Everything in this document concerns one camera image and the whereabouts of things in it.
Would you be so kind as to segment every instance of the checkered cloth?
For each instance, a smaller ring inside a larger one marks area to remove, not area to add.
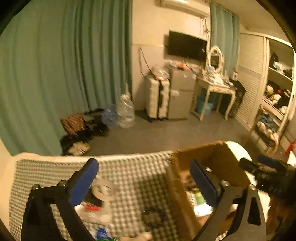
[[[105,226],[112,237],[133,237],[148,231],[153,240],[179,240],[179,234],[170,209],[165,168],[171,152],[158,152],[126,158],[99,161],[99,174],[115,185],[116,199],[112,202],[112,224]],[[69,179],[85,162],[47,162],[20,160],[16,171],[9,202],[9,225],[11,234],[19,241],[22,218],[31,187],[38,183],[42,187],[56,185]],[[141,212],[157,207],[165,213],[163,225],[151,229],[142,219]],[[64,239],[71,240],[56,205],[52,211]],[[83,222],[88,230],[101,227]]]

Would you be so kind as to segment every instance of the cardboard box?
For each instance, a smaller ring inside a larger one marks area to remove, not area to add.
[[[250,184],[247,175],[239,167],[238,160],[222,141],[176,151],[169,159],[171,165],[166,170],[166,178],[172,197],[176,225],[181,232],[182,240],[185,241],[193,240],[209,218],[209,216],[195,217],[181,183],[181,179],[189,174],[189,165],[192,160],[201,161],[205,167],[212,169],[219,180],[226,180],[232,186],[246,188]],[[232,219],[226,220],[221,230],[227,230],[231,222]]]

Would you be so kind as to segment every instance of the louvered door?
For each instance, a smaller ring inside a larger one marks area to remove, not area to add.
[[[240,34],[239,81],[247,90],[237,112],[248,125],[252,125],[266,85],[267,42],[265,37]]]

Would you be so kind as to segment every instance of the gray floor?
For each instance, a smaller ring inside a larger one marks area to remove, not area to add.
[[[236,119],[226,121],[215,111],[202,122],[190,115],[188,120],[156,120],[153,123],[146,120],[144,112],[137,112],[135,125],[131,129],[117,127],[111,129],[106,137],[95,137],[89,142],[91,150],[86,155],[176,150],[217,140],[241,143],[246,135],[247,130]],[[256,159],[259,150],[252,140],[244,147],[251,158]]]

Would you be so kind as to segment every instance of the flat screen tv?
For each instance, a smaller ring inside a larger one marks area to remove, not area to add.
[[[198,61],[206,60],[207,41],[187,34],[170,31],[168,54]]]

